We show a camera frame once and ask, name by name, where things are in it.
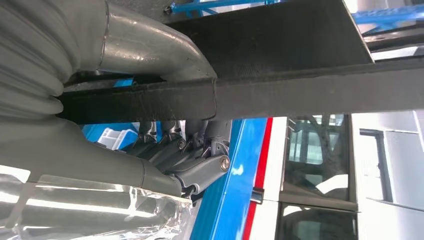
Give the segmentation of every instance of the glass window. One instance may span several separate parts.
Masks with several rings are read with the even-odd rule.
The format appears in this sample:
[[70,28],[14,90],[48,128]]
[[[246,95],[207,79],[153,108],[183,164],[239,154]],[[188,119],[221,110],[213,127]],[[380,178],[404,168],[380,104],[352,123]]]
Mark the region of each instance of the glass window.
[[359,143],[361,151],[356,160],[361,161],[363,166],[365,195],[375,200],[392,202],[383,132],[361,129]]
[[291,117],[283,190],[349,200],[347,115]]
[[280,203],[276,240],[355,240],[355,214]]

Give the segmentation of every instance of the gray hose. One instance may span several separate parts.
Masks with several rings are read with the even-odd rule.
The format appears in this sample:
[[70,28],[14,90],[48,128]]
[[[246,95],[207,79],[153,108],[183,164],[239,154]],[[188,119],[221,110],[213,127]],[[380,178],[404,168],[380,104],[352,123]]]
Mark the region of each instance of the gray hose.
[[0,30],[0,165],[30,170],[30,182],[54,175],[181,194],[149,162],[86,141],[55,117],[54,97],[79,70],[216,76],[190,39],[104,0],[2,0]]

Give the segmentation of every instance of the plastic wrap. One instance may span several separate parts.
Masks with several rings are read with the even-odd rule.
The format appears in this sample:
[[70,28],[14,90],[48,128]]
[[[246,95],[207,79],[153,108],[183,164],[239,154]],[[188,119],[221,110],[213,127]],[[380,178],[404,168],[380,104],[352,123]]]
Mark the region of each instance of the plastic wrap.
[[0,240],[172,240],[192,214],[189,199],[0,166]]

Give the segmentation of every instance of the metal linkage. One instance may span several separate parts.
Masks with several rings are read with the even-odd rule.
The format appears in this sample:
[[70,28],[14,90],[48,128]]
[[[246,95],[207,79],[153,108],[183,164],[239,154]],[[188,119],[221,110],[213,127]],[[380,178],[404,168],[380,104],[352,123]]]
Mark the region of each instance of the metal linkage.
[[230,167],[232,121],[186,121],[186,139],[179,121],[161,123],[163,138],[156,143],[155,125],[140,123],[137,142],[127,150],[146,159],[162,173],[177,179],[182,195],[200,194]]

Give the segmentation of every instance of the blue steel beam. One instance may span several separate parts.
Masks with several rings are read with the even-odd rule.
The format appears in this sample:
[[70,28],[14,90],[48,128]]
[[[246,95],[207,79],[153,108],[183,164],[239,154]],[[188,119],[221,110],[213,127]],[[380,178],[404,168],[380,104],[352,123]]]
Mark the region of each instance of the blue steel beam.
[[170,8],[173,13],[182,13],[187,11],[198,11],[223,6],[233,6],[240,4],[254,4],[263,3],[264,0],[216,0],[216,1],[204,1],[204,2],[191,2],[185,4],[172,3]]
[[424,4],[371,11],[359,11],[352,14],[356,24],[390,24],[403,21],[424,20]]
[[233,121],[230,169],[204,192],[191,240],[241,239],[266,124],[266,118]]

